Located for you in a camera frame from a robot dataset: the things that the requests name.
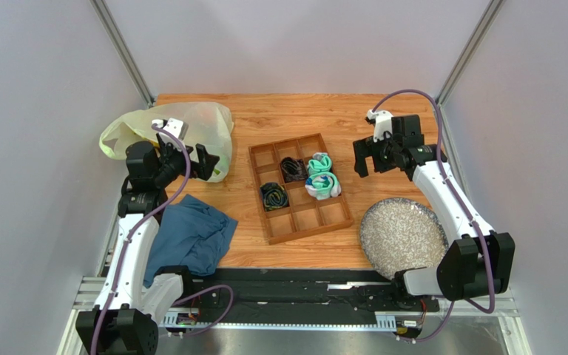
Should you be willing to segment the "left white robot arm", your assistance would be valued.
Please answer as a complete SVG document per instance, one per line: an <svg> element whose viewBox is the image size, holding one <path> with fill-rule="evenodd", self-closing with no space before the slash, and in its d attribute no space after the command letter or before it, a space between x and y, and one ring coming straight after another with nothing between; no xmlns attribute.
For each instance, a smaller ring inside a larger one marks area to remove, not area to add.
<svg viewBox="0 0 568 355"><path fill-rule="evenodd" d="M183 293L185 267L161 267L152 285L143 284L149 253L164 208L172 202L166 187L180 176L211 177L219 157L202 144L138 141L125 150L128 175L118 202L117 248L104 285L75 329L88 354L154 354L159 328Z"/></svg>

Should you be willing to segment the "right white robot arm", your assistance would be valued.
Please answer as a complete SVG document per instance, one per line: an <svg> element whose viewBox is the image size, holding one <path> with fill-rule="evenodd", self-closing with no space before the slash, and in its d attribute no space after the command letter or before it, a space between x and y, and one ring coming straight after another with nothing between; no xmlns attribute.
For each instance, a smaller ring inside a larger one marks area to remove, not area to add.
<svg viewBox="0 0 568 355"><path fill-rule="evenodd" d="M402 290L413 296L443 296L449 301L495 297L507 291L515 241L497 232L459 188L441 148L426 144L418 115L369 111L373 135L354 141L355 172L404 172L427 198L441 223L449 248L437 266L396 272Z"/></svg>

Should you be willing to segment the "translucent yellowish plastic bag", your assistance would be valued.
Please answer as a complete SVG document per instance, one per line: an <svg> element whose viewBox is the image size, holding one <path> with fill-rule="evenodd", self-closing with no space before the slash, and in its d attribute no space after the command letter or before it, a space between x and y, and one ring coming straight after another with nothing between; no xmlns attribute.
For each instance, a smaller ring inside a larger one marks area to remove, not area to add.
<svg viewBox="0 0 568 355"><path fill-rule="evenodd" d="M181 140L187 146L200 143L208 153L220 158L208 183L219 183L229 173L233 154L231 134L234 121L228 107L215 102L182 102L164 104L145 110L128 112L115 119L101 133L99 147L114 160L126 159L126 148L138 141L157 142L154 123L177 119L187 125Z"/></svg>

